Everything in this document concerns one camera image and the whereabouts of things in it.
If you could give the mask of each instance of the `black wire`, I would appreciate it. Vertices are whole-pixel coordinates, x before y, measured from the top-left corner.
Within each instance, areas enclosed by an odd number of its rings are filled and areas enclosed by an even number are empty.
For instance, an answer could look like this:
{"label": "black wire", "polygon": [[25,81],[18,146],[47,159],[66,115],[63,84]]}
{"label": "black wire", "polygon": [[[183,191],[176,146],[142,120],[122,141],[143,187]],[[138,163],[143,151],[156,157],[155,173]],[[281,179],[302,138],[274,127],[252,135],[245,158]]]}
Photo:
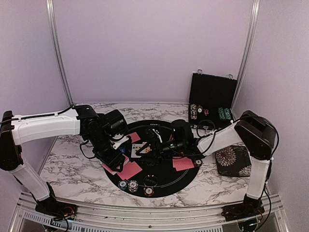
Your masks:
{"label": "black wire", "polygon": [[181,156],[181,157],[179,157],[179,156],[177,156],[177,157],[172,157],[173,160],[180,160],[180,159],[182,159],[182,158],[185,158],[185,156]]}
{"label": "black wire", "polygon": [[200,138],[205,138],[207,135],[200,136],[199,133],[198,133],[198,127],[199,127],[199,125],[200,125],[202,122],[209,122],[209,123],[211,123],[211,124],[213,125],[213,129],[214,129],[214,130],[216,129],[216,126],[215,126],[215,124],[214,124],[212,121],[207,120],[207,119],[201,120],[201,121],[197,124],[197,135],[198,135],[198,137],[200,137]]}
{"label": "black wire", "polygon": [[203,152],[201,152],[201,153],[197,153],[197,154],[184,154],[184,153],[180,153],[180,152],[178,152],[178,151],[175,151],[175,150],[171,149],[170,147],[169,147],[169,149],[170,149],[172,152],[175,152],[176,154],[179,154],[179,155],[182,155],[182,156],[186,156],[186,157],[188,157],[188,156],[199,156],[199,155],[203,155],[205,152],[207,152],[207,151],[210,149],[211,145],[213,144],[213,141],[214,141],[214,139],[215,139],[215,137],[216,137],[216,132],[217,132],[217,131],[215,130],[214,133],[213,133],[213,137],[212,137],[212,140],[211,140],[211,143],[209,144],[209,146],[206,148],[205,151],[203,151]]}
{"label": "black wire", "polygon": [[[71,109],[74,105],[71,105],[70,107],[68,107],[67,109],[63,110],[63,111],[60,111],[58,112],[57,114],[60,115],[60,114],[63,114],[65,112],[67,112],[69,109]],[[21,118],[11,118],[11,119],[8,119],[8,120],[5,120],[3,122],[0,122],[0,125],[1,124],[4,124],[4,123],[7,123],[7,122],[12,122],[12,121],[18,121],[18,120],[25,120],[25,119],[30,119],[30,118],[39,118],[39,117],[49,117],[49,116],[54,116],[55,114],[45,114],[45,115],[32,115],[32,116],[26,116],[26,117],[21,117]]]}
{"label": "black wire", "polygon": [[269,194],[266,192],[265,189],[266,188],[264,188],[264,192],[265,192],[265,194],[266,194],[266,196],[267,196],[267,198],[269,200],[269,213],[268,213],[267,217],[265,218],[265,220],[262,222],[262,224],[255,231],[258,231],[266,223],[266,221],[269,218],[270,213],[271,213],[271,200],[270,200]]}
{"label": "black wire", "polygon": [[[42,206],[42,205],[40,205],[40,202],[39,202],[37,199],[35,199],[35,197],[33,196],[33,194],[31,194],[31,195],[32,195],[34,201],[36,202],[36,204],[39,205],[39,206],[41,206],[42,208],[45,209],[45,207]],[[66,230],[65,230],[64,232],[68,232],[68,231],[69,231],[69,222],[68,222],[68,220],[66,219],[66,217],[65,217],[63,214],[58,214],[58,213],[53,213],[53,212],[48,212],[48,211],[47,211],[47,213],[53,214],[53,215],[56,214],[56,215],[61,216],[62,218],[64,218],[65,222],[67,223],[67,228],[66,228]]]}
{"label": "black wire", "polygon": [[84,151],[83,151],[83,146],[86,145],[88,142],[89,142],[89,140],[87,140],[87,141],[84,142],[84,143],[79,144],[79,149],[81,150],[82,154],[83,154],[87,159],[94,159],[95,156],[93,156],[93,157],[87,157],[87,156],[85,155]]}

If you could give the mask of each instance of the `patterned cushion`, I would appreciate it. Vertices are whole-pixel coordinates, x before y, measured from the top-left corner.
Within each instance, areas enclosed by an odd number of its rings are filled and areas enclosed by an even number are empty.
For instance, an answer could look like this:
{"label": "patterned cushion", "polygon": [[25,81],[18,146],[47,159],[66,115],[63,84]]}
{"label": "patterned cushion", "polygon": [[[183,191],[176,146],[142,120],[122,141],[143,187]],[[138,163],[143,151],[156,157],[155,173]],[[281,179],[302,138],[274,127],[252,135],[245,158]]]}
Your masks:
{"label": "patterned cushion", "polygon": [[251,162],[243,143],[228,146],[215,152],[218,173],[231,177],[246,177],[251,173]]}

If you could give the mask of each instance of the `marble table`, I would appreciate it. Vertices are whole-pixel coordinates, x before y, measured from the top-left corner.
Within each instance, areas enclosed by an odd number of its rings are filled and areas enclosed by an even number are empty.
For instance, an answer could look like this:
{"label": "marble table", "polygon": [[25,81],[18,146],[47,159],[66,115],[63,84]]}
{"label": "marble table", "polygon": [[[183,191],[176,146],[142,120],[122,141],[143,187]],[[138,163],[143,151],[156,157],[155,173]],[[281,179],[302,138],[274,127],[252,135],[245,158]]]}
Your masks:
{"label": "marble table", "polygon": [[[188,120],[186,104],[91,104],[97,113],[118,109],[127,123],[154,119]],[[97,159],[86,159],[79,144],[80,136],[59,136],[43,169],[41,177],[53,187],[56,196],[88,203],[138,207],[190,207],[241,201],[249,178],[225,177],[217,172],[214,156],[203,160],[195,179],[183,190],[166,197],[142,198],[118,189],[106,176]],[[84,152],[92,156],[92,147]]]}

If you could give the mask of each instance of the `case lid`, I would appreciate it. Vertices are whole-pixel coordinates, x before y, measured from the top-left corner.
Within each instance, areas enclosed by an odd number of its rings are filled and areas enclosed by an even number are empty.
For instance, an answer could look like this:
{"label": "case lid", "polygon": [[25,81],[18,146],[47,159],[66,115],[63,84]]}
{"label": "case lid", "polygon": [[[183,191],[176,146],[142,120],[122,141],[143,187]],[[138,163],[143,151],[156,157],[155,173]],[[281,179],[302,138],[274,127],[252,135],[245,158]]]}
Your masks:
{"label": "case lid", "polygon": [[231,108],[237,80],[194,73],[192,76],[190,104],[206,107]]}

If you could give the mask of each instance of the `white wall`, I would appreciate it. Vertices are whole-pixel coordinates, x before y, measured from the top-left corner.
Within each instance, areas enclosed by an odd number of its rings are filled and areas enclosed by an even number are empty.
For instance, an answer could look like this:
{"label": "white wall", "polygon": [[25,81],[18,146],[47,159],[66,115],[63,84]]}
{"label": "white wall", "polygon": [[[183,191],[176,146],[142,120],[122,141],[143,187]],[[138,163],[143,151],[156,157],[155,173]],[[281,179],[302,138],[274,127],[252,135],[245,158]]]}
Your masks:
{"label": "white wall", "polygon": [[269,186],[292,231],[309,228],[309,3],[263,0],[235,111],[268,118],[280,133]]}
{"label": "white wall", "polygon": [[192,72],[236,78],[252,0],[55,0],[75,102],[188,102]]}
{"label": "white wall", "polygon": [[[0,0],[0,117],[37,114],[67,107],[45,1]],[[23,145],[23,157],[38,170],[52,139]],[[11,221],[21,186],[0,170],[0,231]]]}

